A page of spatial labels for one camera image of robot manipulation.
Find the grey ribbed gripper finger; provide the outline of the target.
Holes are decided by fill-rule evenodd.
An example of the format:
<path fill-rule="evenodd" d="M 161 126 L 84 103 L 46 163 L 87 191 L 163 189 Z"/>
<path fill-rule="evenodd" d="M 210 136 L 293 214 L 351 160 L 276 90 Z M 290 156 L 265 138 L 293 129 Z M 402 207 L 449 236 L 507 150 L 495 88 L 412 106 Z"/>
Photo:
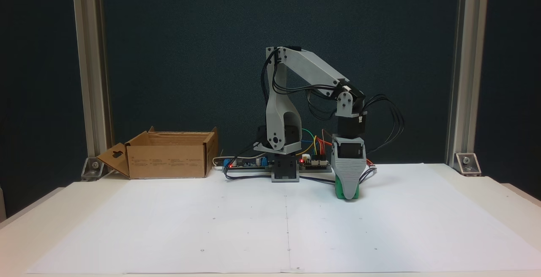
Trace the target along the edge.
<path fill-rule="evenodd" d="M 365 167 L 350 171 L 333 167 L 336 175 L 334 184 L 336 197 L 340 200 L 357 200 L 360 196 L 360 179 Z"/>

